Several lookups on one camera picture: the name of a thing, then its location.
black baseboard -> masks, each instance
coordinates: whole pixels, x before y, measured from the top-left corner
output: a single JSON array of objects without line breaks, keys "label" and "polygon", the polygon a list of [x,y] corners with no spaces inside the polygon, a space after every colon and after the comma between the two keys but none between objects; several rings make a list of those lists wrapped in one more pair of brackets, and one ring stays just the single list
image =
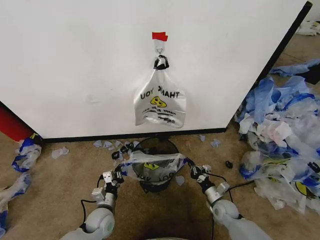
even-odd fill
[{"label": "black baseboard", "polygon": [[44,143],[62,143],[62,142],[82,142],[82,141],[97,141],[111,139],[137,139],[137,138],[153,138],[153,137],[168,137],[174,135],[191,135],[191,134],[214,134],[224,133],[227,128],[208,128],[185,131],[160,131],[160,132],[145,132],[133,134],[118,134],[118,135],[102,135],[102,136],[79,136],[79,137],[59,137],[59,138],[44,138]]}]

plastic bag pile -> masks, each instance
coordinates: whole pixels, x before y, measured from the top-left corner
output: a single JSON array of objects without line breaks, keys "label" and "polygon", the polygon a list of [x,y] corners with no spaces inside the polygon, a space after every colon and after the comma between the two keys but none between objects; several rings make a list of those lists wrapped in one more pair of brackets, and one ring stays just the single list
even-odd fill
[{"label": "plastic bag pile", "polygon": [[276,210],[288,204],[320,214],[320,98],[301,76],[277,87],[266,77],[246,96],[235,115],[239,133],[255,150],[240,173],[255,180],[255,191]]},{"label": "plastic bag pile", "polygon": [[16,150],[18,155],[11,165],[14,170],[22,174],[12,186],[0,187],[0,238],[5,235],[7,230],[8,202],[24,194],[30,186],[31,175],[27,171],[35,165],[37,158],[40,156],[41,144],[41,137],[35,133],[19,142],[19,148]]}]

plastic debris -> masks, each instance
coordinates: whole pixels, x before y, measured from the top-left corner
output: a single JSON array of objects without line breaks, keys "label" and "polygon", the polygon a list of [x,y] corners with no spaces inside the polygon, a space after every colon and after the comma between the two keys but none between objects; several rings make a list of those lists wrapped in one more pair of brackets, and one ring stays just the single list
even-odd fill
[{"label": "plastic debris", "polygon": [[204,169],[204,171],[205,171],[206,173],[211,173],[212,168],[211,168],[210,165],[207,165],[207,164],[206,164],[206,165],[203,165],[202,168]]},{"label": "plastic debris", "polygon": [[15,183],[9,187],[0,188],[0,238],[6,233],[6,218],[8,216],[8,202],[24,194],[31,184],[30,174],[22,173]]},{"label": "plastic debris", "polygon": [[281,87],[270,80],[257,87],[266,98],[251,90],[236,114],[239,132],[256,150],[244,154],[240,173],[274,209],[288,205],[303,214],[309,207],[320,214],[319,96],[301,76]]},{"label": "plastic debris", "polygon": [[96,147],[96,148],[100,148],[102,147],[102,141],[101,140],[97,140],[93,143],[93,145]]},{"label": "plastic debris", "polygon": [[181,186],[182,184],[185,183],[185,178],[184,176],[176,176],[175,181],[179,186]]},{"label": "plastic debris", "polygon": [[42,148],[40,144],[41,138],[36,134],[20,141],[20,148],[16,151],[18,156],[14,158],[11,164],[14,170],[20,173],[28,171],[36,163],[37,158],[41,154]]},{"label": "plastic debris", "polygon": [[294,76],[309,71],[309,67],[320,64],[320,58],[306,61],[304,63],[294,64],[290,66],[278,66],[273,68],[271,74],[279,74],[281,77]]},{"label": "plastic debris", "polygon": [[213,141],[210,142],[210,145],[211,145],[212,147],[214,147],[214,148],[217,148],[217,147],[219,146],[219,144],[221,144],[221,142],[220,142],[218,139],[216,139],[216,138],[214,138]]},{"label": "plastic debris", "polygon": [[303,21],[295,33],[299,35],[316,36],[320,34],[320,23],[316,21]]},{"label": "plastic debris", "polygon": [[206,140],[206,136],[203,135],[197,135],[196,137],[199,138],[201,142],[204,142]]},{"label": "plastic debris", "polygon": [[57,159],[61,155],[67,155],[68,153],[69,153],[69,149],[64,146],[63,148],[53,150],[51,153],[51,156],[53,159]]},{"label": "plastic debris", "polygon": [[114,144],[115,148],[119,147],[120,145],[122,145],[122,142],[120,142],[120,141],[115,141],[115,144]]},{"label": "plastic debris", "polygon": [[264,154],[246,152],[240,166],[241,175],[254,180],[255,192],[267,198],[278,210],[288,204],[304,214],[306,199],[312,209],[320,212],[320,160],[294,153]]},{"label": "plastic debris", "polygon": [[133,146],[136,147],[140,142],[138,141],[133,141]]},{"label": "plastic debris", "polygon": [[104,141],[104,144],[103,144],[103,147],[104,148],[110,148],[112,146],[112,142],[110,142],[110,141]]}]

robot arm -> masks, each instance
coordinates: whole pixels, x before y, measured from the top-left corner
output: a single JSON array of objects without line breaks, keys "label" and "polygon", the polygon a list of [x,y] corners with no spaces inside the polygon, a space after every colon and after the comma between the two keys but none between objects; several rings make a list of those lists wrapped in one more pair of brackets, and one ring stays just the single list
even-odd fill
[{"label": "robot arm", "polygon": [[221,199],[229,189],[227,182],[222,182],[216,188],[206,174],[211,171],[208,167],[197,166],[190,159],[188,165],[191,178],[196,179],[206,196],[213,219],[228,229],[232,240],[272,240],[258,225],[242,217],[233,202]]},{"label": "robot arm", "polygon": [[114,171],[104,172],[102,176],[104,187],[97,187],[91,193],[97,209],[89,214],[80,227],[68,232],[60,240],[102,240],[112,234],[118,188],[124,179],[119,166]]},{"label": "robot arm", "polygon": [[[216,187],[206,174],[210,172],[208,167],[197,166],[190,159],[187,162],[190,176],[201,186],[214,220],[228,229],[232,240],[272,240],[254,222],[243,218],[233,202],[222,199],[223,194],[229,189],[227,182]],[[90,213],[84,224],[60,240],[102,240],[111,235],[115,226],[114,212],[118,187],[124,179],[119,166],[114,171],[104,172],[102,176],[104,187],[97,187],[91,193],[98,208]]]}]

red object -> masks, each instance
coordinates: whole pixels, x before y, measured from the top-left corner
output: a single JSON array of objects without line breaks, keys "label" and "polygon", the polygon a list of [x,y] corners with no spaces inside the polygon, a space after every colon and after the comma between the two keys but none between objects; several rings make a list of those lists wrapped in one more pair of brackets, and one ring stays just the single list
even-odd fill
[{"label": "red object", "polygon": [[21,119],[0,105],[0,131],[16,142],[31,136],[34,131]]},{"label": "red object", "polygon": [[152,33],[152,39],[157,39],[166,42],[168,40],[168,36],[166,35],[166,32],[153,32]]}]

